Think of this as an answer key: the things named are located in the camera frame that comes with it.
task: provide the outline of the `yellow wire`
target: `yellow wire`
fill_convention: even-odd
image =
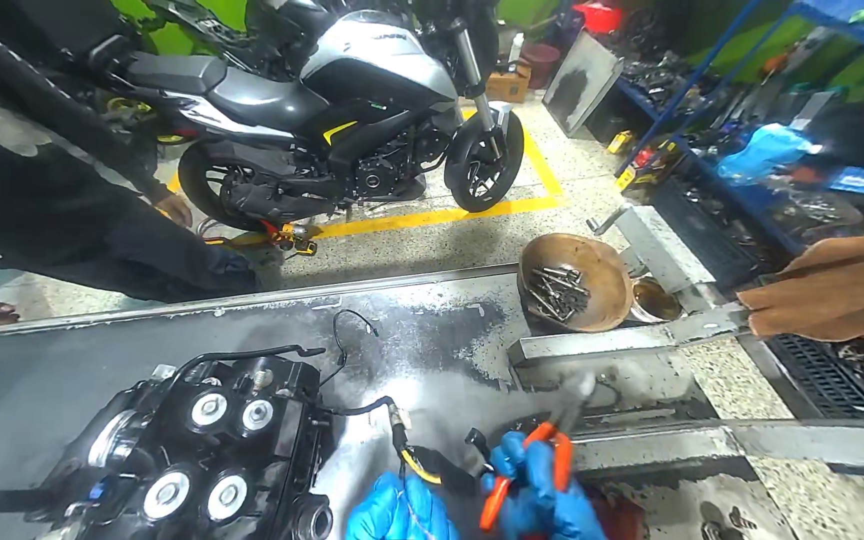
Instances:
[[[442,484],[442,478],[426,471],[426,469],[423,469],[422,465],[417,463],[416,460],[412,458],[412,455],[407,449],[402,450],[402,460],[405,460],[409,467],[412,467],[412,470],[418,475],[418,477],[423,479],[427,483],[435,485]]]

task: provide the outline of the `motorcycle fender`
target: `motorcycle fender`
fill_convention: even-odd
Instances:
[[[509,114],[512,111],[512,105],[503,101],[489,102],[492,118],[495,123],[501,126],[503,135],[509,131]],[[452,191],[461,190],[462,185],[456,185],[457,182],[462,182],[465,163],[469,160],[469,154],[473,151],[473,145],[479,141],[479,136],[485,131],[482,122],[476,118],[478,113],[462,122],[462,127],[452,137],[451,144],[448,145],[448,151],[445,155],[445,186]]]
[[[445,187],[452,191],[461,190],[465,174],[465,163],[469,160],[469,154],[473,151],[473,145],[479,141],[485,128],[475,116],[470,117],[462,123],[462,126],[452,137],[445,154]]]
[[[495,123],[502,127],[502,133],[509,135],[509,115],[512,113],[512,104],[504,101],[489,101],[488,108],[492,110]]]

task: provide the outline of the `blue plastic bag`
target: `blue plastic bag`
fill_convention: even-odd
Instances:
[[[794,164],[812,144],[797,130],[769,124],[755,130],[739,153],[723,157],[718,173],[733,186],[748,186],[764,179],[778,166]]]

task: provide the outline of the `motorcycle fuel tank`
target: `motorcycle fuel tank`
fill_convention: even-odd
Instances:
[[[329,28],[300,78],[332,103],[366,99],[414,111],[458,99],[449,71],[402,19],[374,10],[349,13]]]

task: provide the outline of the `orange pliers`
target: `orange pliers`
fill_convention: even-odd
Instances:
[[[524,448],[536,441],[549,442],[555,446],[555,461],[552,471],[552,479],[558,491],[566,491],[569,487],[569,479],[572,473],[572,441],[566,433],[572,429],[575,421],[582,412],[582,404],[592,395],[595,388],[595,376],[588,374],[582,378],[578,387],[574,388],[572,395],[557,411],[552,413],[548,420],[536,427],[529,436],[525,438]],[[498,512],[502,510],[505,498],[509,495],[509,487],[512,480],[506,476],[498,475],[495,479],[495,487],[486,498],[485,506],[482,508],[482,517],[479,519],[479,529],[489,533],[496,526]]]

